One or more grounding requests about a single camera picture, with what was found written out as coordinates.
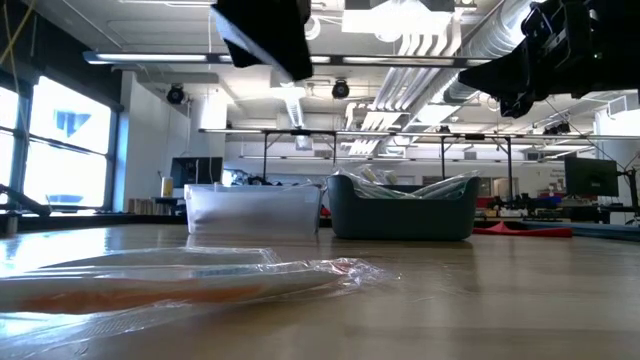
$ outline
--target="light fixture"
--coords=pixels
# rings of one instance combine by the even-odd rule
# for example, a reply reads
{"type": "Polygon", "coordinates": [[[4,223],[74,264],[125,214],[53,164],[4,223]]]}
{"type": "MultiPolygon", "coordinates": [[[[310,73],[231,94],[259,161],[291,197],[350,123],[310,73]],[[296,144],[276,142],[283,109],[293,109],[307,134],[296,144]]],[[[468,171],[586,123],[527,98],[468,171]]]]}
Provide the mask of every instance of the light fixture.
{"type": "Polygon", "coordinates": [[[311,62],[314,64],[328,64],[331,62],[331,57],[329,56],[312,56],[311,62]]]}
{"type": "MultiPolygon", "coordinates": [[[[231,64],[233,60],[224,53],[100,53],[86,51],[84,59],[93,65],[120,64],[231,64]]],[[[440,56],[350,56],[314,55],[313,64],[331,66],[375,66],[375,67],[430,67],[467,69],[485,64],[492,59],[456,58],[440,56]]]]}
{"type": "Polygon", "coordinates": [[[253,129],[199,129],[200,132],[214,134],[262,134],[262,130],[253,129]]]}
{"type": "Polygon", "coordinates": [[[354,135],[354,136],[388,136],[390,132],[382,131],[337,131],[336,135],[354,135]]]}
{"type": "MultiPolygon", "coordinates": [[[[264,160],[264,156],[259,155],[240,155],[239,159],[247,160],[264,160]]],[[[293,160],[293,161],[333,161],[332,157],[318,157],[318,156],[267,156],[267,160],[293,160]]],[[[441,163],[440,159],[426,159],[426,158],[374,158],[374,157],[337,157],[336,161],[373,161],[373,162],[420,162],[420,163],[441,163]]],[[[448,163],[476,163],[476,164],[500,164],[507,162],[506,160],[462,160],[462,159],[445,159],[448,163]]],[[[513,160],[514,164],[538,164],[538,161],[532,160],[513,160]]],[[[562,161],[545,161],[545,164],[562,164],[562,161]]]]}
{"type": "Polygon", "coordinates": [[[123,4],[144,4],[144,5],[166,5],[170,7],[211,7],[213,1],[192,1],[192,0],[119,0],[123,4]]]}
{"type": "Polygon", "coordinates": [[[207,62],[204,54],[96,54],[98,60],[104,62],[207,62]]]}

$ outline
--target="clear plastic container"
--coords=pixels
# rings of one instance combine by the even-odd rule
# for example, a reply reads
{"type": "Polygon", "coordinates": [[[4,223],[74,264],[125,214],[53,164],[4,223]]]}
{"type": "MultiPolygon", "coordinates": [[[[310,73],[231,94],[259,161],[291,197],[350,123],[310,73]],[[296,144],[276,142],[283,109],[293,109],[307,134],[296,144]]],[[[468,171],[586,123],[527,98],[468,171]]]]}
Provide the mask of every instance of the clear plastic container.
{"type": "Polygon", "coordinates": [[[322,192],[315,186],[185,185],[190,234],[312,235],[322,192]]]}

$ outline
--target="cable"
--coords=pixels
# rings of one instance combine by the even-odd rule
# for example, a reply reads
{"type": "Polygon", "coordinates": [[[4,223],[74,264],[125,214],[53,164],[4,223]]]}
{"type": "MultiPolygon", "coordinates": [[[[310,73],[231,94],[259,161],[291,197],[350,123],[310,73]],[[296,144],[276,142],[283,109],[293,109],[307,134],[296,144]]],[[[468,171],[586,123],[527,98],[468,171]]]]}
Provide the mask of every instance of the cable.
{"type": "MultiPolygon", "coordinates": [[[[33,7],[34,7],[34,5],[36,4],[37,1],[38,0],[31,1],[31,5],[29,5],[29,8],[27,9],[27,12],[24,14],[24,17],[22,18],[22,21],[20,22],[20,25],[18,25],[18,28],[16,29],[16,33],[13,34],[13,36],[9,39],[9,44],[7,44],[7,48],[4,49],[4,51],[2,52],[2,56],[0,56],[0,64],[4,63],[4,59],[7,57],[9,52],[13,51],[13,46],[15,45],[16,40],[18,39],[18,36],[20,36],[20,33],[22,33],[22,29],[27,24],[27,20],[29,20],[29,16],[31,16],[31,13],[33,12],[33,7]]],[[[7,16],[7,20],[6,21],[7,21],[7,27],[9,27],[8,16],[7,16]]]]}

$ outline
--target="wooden table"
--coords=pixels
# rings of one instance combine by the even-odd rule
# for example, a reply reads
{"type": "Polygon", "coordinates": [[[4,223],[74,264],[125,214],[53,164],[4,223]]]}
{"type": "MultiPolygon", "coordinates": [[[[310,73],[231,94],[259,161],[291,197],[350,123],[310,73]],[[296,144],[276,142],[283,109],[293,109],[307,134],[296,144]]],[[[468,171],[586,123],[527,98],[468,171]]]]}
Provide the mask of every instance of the wooden table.
{"type": "Polygon", "coordinates": [[[284,260],[359,257],[402,280],[343,297],[237,306],[30,359],[640,358],[635,243],[345,241],[330,230],[317,240],[231,240],[188,238],[184,226],[130,225],[19,235],[0,241],[0,259],[26,269],[105,250],[187,244],[271,247],[284,260]]]}

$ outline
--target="monitor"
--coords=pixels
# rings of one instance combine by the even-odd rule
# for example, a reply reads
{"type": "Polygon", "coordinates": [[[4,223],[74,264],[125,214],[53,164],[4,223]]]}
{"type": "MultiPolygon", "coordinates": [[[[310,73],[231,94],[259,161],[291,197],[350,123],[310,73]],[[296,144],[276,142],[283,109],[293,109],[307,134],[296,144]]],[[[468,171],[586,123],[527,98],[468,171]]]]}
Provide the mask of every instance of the monitor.
{"type": "Polygon", "coordinates": [[[568,195],[618,196],[618,168],[615,161],[565,158],[568,195]]]}
{"type": "Polygon", "coordinates": [[[171,177],[174,188],[187,184],[214,184],[222,181],[223,161],[221,157],[173,158],[171,177]]]}

